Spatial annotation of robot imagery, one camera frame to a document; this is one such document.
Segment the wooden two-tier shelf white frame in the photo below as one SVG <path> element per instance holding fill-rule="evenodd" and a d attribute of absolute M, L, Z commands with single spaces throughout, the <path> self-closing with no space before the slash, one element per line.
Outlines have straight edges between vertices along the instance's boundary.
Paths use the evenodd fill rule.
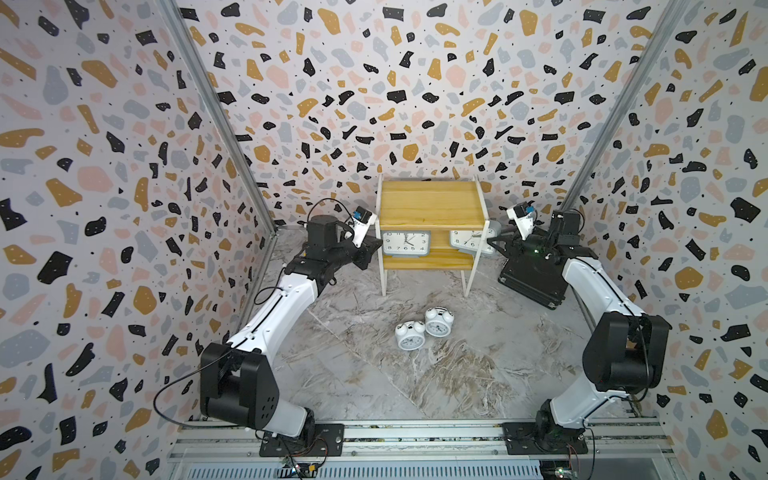
<path fill-rule="evenodd" d="M 386 179 L 377 185 L 375 234 L 383 231 L 429 231 L 430 253 L 423 257 L 386 256 L 379 251 L 380 291 L 387 294 L 391 271 L 457 271 L 467 296 L 482 256 L 459 252 L 450 246 L 451 230 L 482 232 L 488 237 L 490 218 L 478 178 L 471 180 Z"/>

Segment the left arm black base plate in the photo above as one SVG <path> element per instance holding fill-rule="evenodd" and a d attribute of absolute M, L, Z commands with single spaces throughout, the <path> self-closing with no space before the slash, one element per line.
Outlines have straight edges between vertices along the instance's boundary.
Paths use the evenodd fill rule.
<path fill-rule="evenodd" d="M 265 432 L 259 449 L 262 458 L 339 457 L 344 444 L 343 423 L 319 423 L 305 427 L 298 437 Z"/>

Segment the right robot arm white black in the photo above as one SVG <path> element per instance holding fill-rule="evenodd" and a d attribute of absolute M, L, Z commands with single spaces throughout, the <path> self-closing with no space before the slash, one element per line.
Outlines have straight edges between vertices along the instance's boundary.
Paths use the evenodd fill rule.
<path fill-rule="evenodd" d="M 506 211 L 515 228 L 488 240 L 506 259 L 502 285 L 549 309 L 568 289 L 595 325 L 582 354 L 582 374 L 536 416 L 535 431 L 580 435 L 602 406 L 633 395 L 644 398 L 661 380 L 670 324 L 635 305 L 614 283 L 597 254 L 580 243 L 583 215 L 557 210 L 548 228 L 536 224 L 529 202 Z"/>

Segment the grey rectangular alarm clock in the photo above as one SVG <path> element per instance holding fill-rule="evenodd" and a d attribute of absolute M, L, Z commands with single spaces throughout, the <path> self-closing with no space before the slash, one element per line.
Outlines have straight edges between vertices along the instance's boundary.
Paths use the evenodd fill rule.
<path fill-rule="evenodd" d="M 429 231 L 383 231 L 382 251 L 391 257 L 423 257 L 430 253 Z"/>
<path fill-rule="evenodd" d="M 481 236 L 480 230 L 451 230 L 449 232 L 450 246 L 469 255 L 475 255 L 478 250 L 481 250 L 483 255 L 496 256 L 497 251 L 491 245 L 487 242 L 480 242 Z"/>

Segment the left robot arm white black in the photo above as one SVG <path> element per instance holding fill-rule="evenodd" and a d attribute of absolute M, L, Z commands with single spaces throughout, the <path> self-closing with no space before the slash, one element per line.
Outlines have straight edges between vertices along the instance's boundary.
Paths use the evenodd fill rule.
<path fill-rule="evenodd" d="M 271 363 L 304 311 L 336 273 L 353 264 L 365 270 L 382 241 L 369 234 L 377 215 L 359 207 L 349 221 L 317 215 L 307 221 L 307 240 L 287 263 L 262 308 L 226 343 L 201 356 L 201 413 L 254 430 L 309 442 L 314 414 L 284 400 Z"/>

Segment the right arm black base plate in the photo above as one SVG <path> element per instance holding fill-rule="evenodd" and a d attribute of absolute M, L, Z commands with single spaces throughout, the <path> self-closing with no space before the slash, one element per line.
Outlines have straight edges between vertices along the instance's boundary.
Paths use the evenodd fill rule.
<path fill-rule="evenodd" d="M 505 422 L 502 437 L 508 455 L 583 455 L 588 446 L 583 430 L 558 425 L 541 426 L 534 422 Z"/>

